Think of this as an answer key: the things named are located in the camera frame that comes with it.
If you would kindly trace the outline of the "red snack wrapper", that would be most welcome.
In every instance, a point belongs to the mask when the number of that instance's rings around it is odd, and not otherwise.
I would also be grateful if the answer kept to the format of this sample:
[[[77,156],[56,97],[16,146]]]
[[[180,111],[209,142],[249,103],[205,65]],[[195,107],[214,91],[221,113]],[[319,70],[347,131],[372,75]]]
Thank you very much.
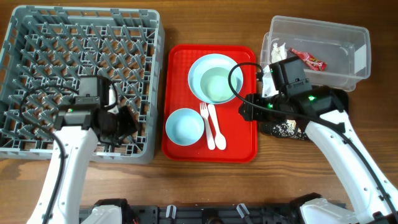
[[[298,56],[304,62],[304,64],[306,64],[311,70],[323,72],[327,67],[326,62],[317,59],[308,52],[301,52],[293,48],[290,48],[289,51]]]

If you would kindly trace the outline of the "white plastic fork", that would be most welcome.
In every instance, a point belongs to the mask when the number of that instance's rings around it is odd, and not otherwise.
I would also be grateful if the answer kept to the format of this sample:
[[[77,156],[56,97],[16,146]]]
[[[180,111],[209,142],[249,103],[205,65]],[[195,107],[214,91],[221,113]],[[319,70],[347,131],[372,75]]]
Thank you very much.
[[[207,141],[207,146],[209,148],[209,150],[214,150],[215,149],[215,140],[213,138],[213,134],[211,132],[211,128],[210,128],[210,124],[209,124],[209,111],[207,108],[207,105],[205,102],[201,102],[200,103],[200,114],[201,117],[204,120],[204,124],[205,124],[205,131],[206,131],[206,141]]]

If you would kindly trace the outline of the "red plastic serving tray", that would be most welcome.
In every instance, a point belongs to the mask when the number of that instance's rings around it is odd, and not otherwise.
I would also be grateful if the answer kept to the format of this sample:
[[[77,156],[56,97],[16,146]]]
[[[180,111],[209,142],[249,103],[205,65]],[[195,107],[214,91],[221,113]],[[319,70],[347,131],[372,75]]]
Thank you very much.
[[[180,108],[200,110],[200,100],[188,86],[188,71],[192,64],[207,54],[223,54],[235,62],[256,62],[255,53],[241,45],[180,44],[171,49],[167,66],[165,86],[164,119]],[[221,133],[226,138],[226,149],[209,150],[206,136],[191,146],[179,146],[162,130],[162,151],[176,161],[245,163],[257,154],[257,123],[245,121],[238,113],[242,101],[234,98],[227,103],[215,105]]]

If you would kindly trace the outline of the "clear plastic waste bin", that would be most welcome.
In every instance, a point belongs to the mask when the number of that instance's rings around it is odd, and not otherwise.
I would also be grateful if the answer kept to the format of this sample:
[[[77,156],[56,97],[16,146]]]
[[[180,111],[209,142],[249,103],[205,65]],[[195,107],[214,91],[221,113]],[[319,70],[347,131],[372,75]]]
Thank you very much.
[[[313,85],[328,85],[353,91],[356,84],[371,74],[371,40],[364,27],[333,22],[274,16],[265,34],[261,50],[261,65],[271,63],[274,44],[308,52],[327,63],[325,71],[304,66]]]

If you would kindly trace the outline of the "grey plastic dishwasher rack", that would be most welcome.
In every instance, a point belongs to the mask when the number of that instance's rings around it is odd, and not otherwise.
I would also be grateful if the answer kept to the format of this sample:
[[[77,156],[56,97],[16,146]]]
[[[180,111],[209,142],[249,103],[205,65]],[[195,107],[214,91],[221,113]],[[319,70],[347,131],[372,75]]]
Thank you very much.
[[[112,80],[139,130],[101,144],[92,161],[154,158],[165,30],[153,9],[18,6],[1,47],[1,157],[48,160],[55,116],[85,75]]]

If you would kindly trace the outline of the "large light blue plate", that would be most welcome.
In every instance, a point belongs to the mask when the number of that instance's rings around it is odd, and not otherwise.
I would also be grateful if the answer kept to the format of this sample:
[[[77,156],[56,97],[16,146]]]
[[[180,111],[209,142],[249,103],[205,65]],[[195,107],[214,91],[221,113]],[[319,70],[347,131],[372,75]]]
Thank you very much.
[[[211,103],[208,101],[206,96],[203,94],[201,88],[200,88],[200,80],[203,76],[203,74],[215,67],[222,67],[229,72],[231,69],[236,65],[237,63],[230,57],[223,55],[223,54],[208,54],[205,56],[200,57],[198,60],[196,60],[193,65],[190,67],[189,72],[188,72],[188,85],[189,88],[191,89],[192,93],[201,101],[204,101],[206,103],[210,104],[222,104],[222,103]]]

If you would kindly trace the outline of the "black plastic food-waste tray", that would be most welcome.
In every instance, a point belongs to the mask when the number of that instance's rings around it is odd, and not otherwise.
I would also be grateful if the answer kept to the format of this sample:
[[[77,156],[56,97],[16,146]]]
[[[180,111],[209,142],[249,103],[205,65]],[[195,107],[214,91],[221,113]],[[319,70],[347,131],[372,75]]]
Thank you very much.
[[[314,121],[324,124],[339,133],[346,132],[346,125],[342,121],[332,123],[322,118],[321,115],[337,111],[349,111],[348,94],[339,89],[328,86],[298,87],[281,85],[278,94],[262,100],[270,110],[285,111],[292,115],[261,113],[263,123],[261,131],[277,138],[292,138],[307,140],[305,128],[309,122]]]

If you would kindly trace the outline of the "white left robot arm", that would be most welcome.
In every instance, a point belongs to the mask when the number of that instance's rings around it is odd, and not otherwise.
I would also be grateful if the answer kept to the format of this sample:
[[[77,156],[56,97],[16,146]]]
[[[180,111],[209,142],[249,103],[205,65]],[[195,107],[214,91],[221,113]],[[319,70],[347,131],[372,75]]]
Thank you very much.
[[[78,223],[86,172],[99,141],[119,143],[138,131],[128,106],[63,105],[55,119],[53,153],[29,223]]]

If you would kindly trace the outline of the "white plastic spoon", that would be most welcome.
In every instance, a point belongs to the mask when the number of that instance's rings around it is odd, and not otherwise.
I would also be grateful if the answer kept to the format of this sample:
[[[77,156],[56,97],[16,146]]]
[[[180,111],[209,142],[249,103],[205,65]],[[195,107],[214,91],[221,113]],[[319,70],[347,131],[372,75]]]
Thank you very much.
[[[226,149],[226,138],[221,133],[215,105],[208,104],[208,112],[211,116],[211,120],[213,122],[213,126],[214,126],[215,133],[216,133],[215,134],[216,147],[220,150],[225,150]]]

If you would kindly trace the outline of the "light green bowl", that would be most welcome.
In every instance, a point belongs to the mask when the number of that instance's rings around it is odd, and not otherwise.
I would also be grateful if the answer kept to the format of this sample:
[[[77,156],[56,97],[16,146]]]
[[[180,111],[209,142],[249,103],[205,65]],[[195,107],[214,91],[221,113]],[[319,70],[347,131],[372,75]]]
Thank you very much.
[[[207,70],[201,80],[200,88],[211,103],[224,103],[233,97],[228,83],[229,70],[215,67]]]

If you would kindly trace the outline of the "small light blue saucer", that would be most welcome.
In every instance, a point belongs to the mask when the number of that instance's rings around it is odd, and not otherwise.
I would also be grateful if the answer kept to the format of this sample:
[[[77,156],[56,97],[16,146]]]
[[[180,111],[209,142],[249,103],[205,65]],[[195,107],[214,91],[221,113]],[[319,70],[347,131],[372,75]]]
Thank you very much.
[[[179,146],[195,144],[203,136],[204,129],[202,117],[190,108],[175,110],[165,124],[167,137]]]

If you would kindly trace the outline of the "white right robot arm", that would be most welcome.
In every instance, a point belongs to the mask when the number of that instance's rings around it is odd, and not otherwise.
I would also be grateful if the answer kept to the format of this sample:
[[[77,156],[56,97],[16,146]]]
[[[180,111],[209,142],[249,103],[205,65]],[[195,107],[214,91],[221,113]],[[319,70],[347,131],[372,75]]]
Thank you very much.
[[[397,223],[397,189],[355,133],[343,96],[328,86],[283,88],[263,98],[249,94],[239,114],[246,121],[293,119],[323,153],[346,190],[353,210],[316,195],[294,202],[301,223]]]

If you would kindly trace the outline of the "white tissue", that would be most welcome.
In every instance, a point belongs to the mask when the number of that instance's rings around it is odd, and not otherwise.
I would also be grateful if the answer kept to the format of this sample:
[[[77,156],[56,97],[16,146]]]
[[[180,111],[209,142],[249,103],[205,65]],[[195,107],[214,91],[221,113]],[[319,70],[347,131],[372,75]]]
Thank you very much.
[[[285,48],[285,43],[278,45],[278,43],[273,43],[271,52],[271,63],[276,63],[287,58],[287,49]]]

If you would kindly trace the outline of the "rice and food scraps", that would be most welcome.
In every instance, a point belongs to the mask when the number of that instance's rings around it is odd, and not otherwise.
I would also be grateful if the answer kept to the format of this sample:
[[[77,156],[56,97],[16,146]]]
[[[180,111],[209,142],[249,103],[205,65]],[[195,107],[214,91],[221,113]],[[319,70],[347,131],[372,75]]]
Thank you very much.
[[[284,123],[276,124],[272,127],[271,134],[277,138],[308,140],[308,136],[301,131],[294,120],[287,120]]]

